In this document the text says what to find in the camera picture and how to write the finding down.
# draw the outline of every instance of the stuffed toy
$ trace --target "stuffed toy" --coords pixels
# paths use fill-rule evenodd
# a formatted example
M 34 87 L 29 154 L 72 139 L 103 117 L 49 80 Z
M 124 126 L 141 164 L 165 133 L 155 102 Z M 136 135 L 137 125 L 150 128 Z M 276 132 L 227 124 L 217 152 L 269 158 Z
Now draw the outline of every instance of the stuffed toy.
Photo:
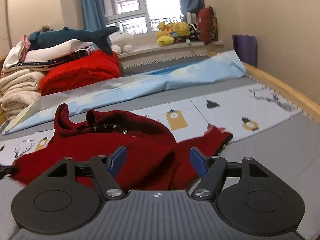
M 169 23 L 168 25 L 166 25 L 164 22 L 160 22 L 158 28 L 158 39 L 163 36 L 173 37 L 176 43 L 185 41 L 190 35 L 190 26 L 186 22 Z M 165 44 L 162 46 L 171 45 L 169 44 L 169 40 L 172 39 L 162 38 L 161 41 L 157 41 L 157 44 Z
M 111 36 L 111 49 L 116 54 L 132 51 L 133 36 L 128 32 L 117 32 Z
M 170 36 L 161 36 L 158 38 L 157 40 L 157 45 L 158 46 L 168 46 L 168 45 L 171 45 L 171 44 L 174 44 L 175 42 L 175 39 L 174 37 L 170 37 Z
M 188 39 L 191 41 L 198 41 L 200 31 L 198 30 L 197 25 L 190 23 L 189 26 L 190 26 L 190 35 Z
M 34 32 L 28 36 L 31 46 L 29 50 L 47 49 L 69 40 L 81 40 L 95 43 L 99 49 L 113 56 L 107 37 L 119 30 L 119 27 L 104 27 L 94 32 L 85 30 L 73 30 L 64 27 L 59 31 Z
M 50 28 L 48 25 L 42 25 L 39 32 L 44 33 L 44 32 L 52 32 L 53 29 Z

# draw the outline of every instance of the metal screw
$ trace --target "metal screw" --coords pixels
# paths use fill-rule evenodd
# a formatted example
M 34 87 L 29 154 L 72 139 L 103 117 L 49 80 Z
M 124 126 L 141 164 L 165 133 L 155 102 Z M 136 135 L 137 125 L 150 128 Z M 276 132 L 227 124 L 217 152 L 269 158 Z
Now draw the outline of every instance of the metal screw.
M 122 194 L 122 191 L 117 188 L 112 188 L 112 189 L 107 190 L 107 195 L 109 197 L 119 197 L 121 194 Z
M 210 191 L 207 189 L 197 189 L 195 195 L 198 197 L 207 197 L 210 195 Z

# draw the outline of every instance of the folded towel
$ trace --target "folded towel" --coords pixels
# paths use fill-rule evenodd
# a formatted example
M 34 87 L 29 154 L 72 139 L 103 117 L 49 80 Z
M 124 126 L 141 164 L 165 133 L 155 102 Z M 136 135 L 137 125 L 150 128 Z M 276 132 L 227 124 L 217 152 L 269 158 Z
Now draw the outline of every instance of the folded towel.
M 46 66 L 45 62 L 70 55 L 82 48 L 86 48 L 88 46 L 91 47 L 91 45 L 92 45 L 92 42 L 82 42 L 80 40 L 69 40 L 51 48 L 28 51 L 25 55 L 25 59 L 21 61 L 19 60 L 19 58 L 21 57 L 22 50 L 24 48 L 24 43 L 23 41 L 21 41 L 16 47 L 13 47 L 11 49 L 7 58 L 5 59 L 4 65 L 1 71 L 1 76 L 3 76 L 7 72 L 11 72 L 17 69 L 22 69 L 27 67 L 30 67 L 30 69 L 35 69 L 35 70 L 49 71 L 50 69 L 45 68 Z M 72 55 L 71 58 L 76 59 L 78 57 L 75 58 L 75 56 L 78 56 L 78 55 L 79 53 Z
M 99 49 L 51 70 L 42 80 L 40 92 L 44 96 L 116 77 L 120 77 L 117 54 L 111 57 Z
M 1 107 L 6 111 L 6 117 L 11 120 L 40 96 L 41 94 L 38 91 L 9 91 L 3 96 Z
M 23 69 L 0 79 L 0 102 L 5 93 L 24 90 L 38 90 L 44 74 L 38 71 L 31 72 Z

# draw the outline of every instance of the blue shark plush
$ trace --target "blue shark plush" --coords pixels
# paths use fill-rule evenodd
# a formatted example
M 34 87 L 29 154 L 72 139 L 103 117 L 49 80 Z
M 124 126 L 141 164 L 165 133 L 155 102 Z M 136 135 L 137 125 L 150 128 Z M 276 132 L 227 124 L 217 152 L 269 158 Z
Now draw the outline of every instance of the blue shark plush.
M 119 27 L 104 27 L 94 32 L 74 30 L 64 27 L 59 31 L 34 32 L 28 36 L 31 46 L 29 50 L 46 49 L 59 45 L 69 40 L 81 40 L 95 43 L 99 49 L 112 56 L 107 37 L 119 30 Z

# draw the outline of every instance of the wall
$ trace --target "wall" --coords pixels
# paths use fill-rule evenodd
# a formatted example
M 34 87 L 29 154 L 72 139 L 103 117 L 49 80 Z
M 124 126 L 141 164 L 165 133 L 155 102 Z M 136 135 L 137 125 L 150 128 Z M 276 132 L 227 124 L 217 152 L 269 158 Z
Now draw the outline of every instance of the wall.
M 320 0 L 205 0 L 218 18 L 219 39 L 255 35 L 258 68 L 320 104 Z
M 80 0 L 8 0 L 8 20 L 12 44 L 24 34 L 37 31 L 42 25 L 55 30 L 64 26 L 83 28 Z
M 0 0 L 0 58 L 1 56 L 6 55 L 10 50 L 7 32 L 6 7 L 6 0 Z
M 242 0 L 243 33 L 258 42 L 258 68 L 320 104 L 320 0 Z
M 81 0 L 60 0 L 64 26 L 84 29 Z
M 37 31 L 42 25 L 63 27 L 60 0 L 8 0 L 8 19 L 12 44 L 24 34 Z

